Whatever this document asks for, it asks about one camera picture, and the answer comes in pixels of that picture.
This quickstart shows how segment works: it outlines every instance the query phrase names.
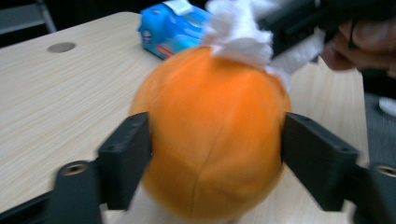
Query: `wooden table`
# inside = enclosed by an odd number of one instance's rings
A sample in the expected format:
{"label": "wooden table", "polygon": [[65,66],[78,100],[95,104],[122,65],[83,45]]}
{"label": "wooden table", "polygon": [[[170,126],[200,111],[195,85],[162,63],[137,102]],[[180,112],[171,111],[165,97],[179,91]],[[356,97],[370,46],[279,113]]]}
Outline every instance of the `wooden table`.
{"label": "wooden table", "polygon": [[[162,61],[140,46],[139,15],[120,13],[0,49],[0,212],[50,190],[54,172],[95,150],[127,115],[136,88]],[[58,43],[74,43],[65,51]],[[293,110],[367,155],[361,77],[309,64],[292,80]],[[139,188],[110,223],[186,223]],[[321,212],[287,171],[262,204],[234,223],[347,223]]]}

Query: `orange object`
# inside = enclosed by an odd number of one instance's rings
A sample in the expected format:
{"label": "orange object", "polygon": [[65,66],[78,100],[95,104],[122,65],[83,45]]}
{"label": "orange object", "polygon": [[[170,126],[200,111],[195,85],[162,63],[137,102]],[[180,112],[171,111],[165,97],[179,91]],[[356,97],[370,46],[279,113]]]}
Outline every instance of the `orange object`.
{"label": "orange object", "polygon": [[160,65],[134,98],[148,111],[152,160],[143,184],[187,219],[238,217],[261,202],[282,173],[287,93],[277,77],[187,49]]}

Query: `white tissue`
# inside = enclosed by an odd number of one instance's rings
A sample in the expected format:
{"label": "white tissue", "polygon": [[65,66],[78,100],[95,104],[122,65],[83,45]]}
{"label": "white tissue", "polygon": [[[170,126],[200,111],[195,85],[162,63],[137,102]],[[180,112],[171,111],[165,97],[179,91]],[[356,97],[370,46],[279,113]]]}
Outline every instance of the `white tissue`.
{"label": "white tissue", "polygon": [[214,56],[246,63],[279,77],[288,90],[292,73],[322,51],[324,34],[316,32],[272,60],[273,34],[259,30],[256,20],[287,7],[291,1],[211,0],[206,10],[213,17],[205,28],[202,44],[210,46]]}

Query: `orange plush toy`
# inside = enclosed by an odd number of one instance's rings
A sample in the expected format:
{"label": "orange plush toy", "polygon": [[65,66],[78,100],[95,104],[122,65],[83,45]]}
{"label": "orange plush toy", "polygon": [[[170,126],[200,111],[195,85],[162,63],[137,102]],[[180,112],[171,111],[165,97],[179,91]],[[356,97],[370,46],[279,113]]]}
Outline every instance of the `orange plush toy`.
{"label": "orange plush toy", "polygon": [[282,78],[244,53],[239,61],[237,53],[215,55],[220,35],[213,30],[205,46],[172,56],[150,74],[129,112],[149,115],[152,160],[144,187],[186,219],[241,216],[268,196],[283,168],[290,101]]}

